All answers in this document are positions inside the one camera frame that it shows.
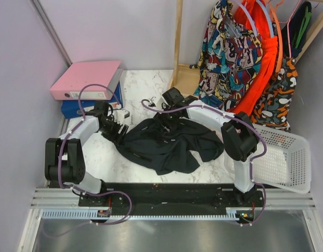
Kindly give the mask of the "dark navy shorts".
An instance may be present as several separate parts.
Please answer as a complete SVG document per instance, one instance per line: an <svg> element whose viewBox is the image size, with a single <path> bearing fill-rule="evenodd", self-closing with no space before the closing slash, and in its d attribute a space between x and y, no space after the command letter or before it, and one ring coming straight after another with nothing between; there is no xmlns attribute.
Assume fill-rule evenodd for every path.
<svg viewBox="0 0 323 252"><path fill-rule="evenodd" d="M224 151L214 131L187 119L180 119L169 130L151 118L145 119L116 148L124 158L154 170L157 175L194 172L200 164L191 151L198 152L203 162L217 159Z"/></svg>

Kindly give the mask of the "orange hanger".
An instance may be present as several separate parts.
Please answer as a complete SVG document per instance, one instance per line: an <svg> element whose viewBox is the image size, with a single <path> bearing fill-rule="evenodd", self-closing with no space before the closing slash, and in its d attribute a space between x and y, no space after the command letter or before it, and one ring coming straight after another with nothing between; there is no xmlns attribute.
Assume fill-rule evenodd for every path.
<svg viewBox="0 0 323 252"><path fill-rule="evenodd" d="M270 15L273 17L274 23L276 25L276 31L277 31L277 37L278 37L278 54L277 54L277 60L276 60L276 68L275 73L279 73L282 61L283 61L283 39L282 39L282 32L280 28L280 23L278 20L278 17L276 15L276 7L272 7L270 1L266 1L266 3L269 6Z"/></svg>

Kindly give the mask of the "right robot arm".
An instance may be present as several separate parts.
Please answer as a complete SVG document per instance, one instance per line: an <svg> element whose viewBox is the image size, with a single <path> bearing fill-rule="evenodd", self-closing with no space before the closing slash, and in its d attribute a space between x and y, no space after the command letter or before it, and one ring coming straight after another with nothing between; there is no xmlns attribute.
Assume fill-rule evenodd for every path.
<svg viewBox="0 0 323 252"><path fill-rule="evenodd" d="M234 164L234 202L244 207L253 200L256 190L253 161L266 154L267 145L245 112L222 111L195 96L184 97L177 88L167 90L158 100L152 98L148 106L157 109L157 119L166 127L187 118L217 129L222 135L224 150Z"/></svg>

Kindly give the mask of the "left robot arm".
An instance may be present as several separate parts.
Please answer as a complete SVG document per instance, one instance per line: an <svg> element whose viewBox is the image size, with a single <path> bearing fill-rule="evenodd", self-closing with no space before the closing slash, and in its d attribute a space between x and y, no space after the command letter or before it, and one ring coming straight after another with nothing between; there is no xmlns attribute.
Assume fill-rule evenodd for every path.
<svg viewBox="0 0 323 252"><path fill-rule="evenodd" d="M86 171L83 145L95 133L119 145L128 131L124 120L130 116L126 109L115 110L109 103L98 100L90 111L81 111L80 121L58 138L45 143L45 178L60 188L73 187L90 194L96 206L108 202L108 193L101 189L102 180Z"/></svg>

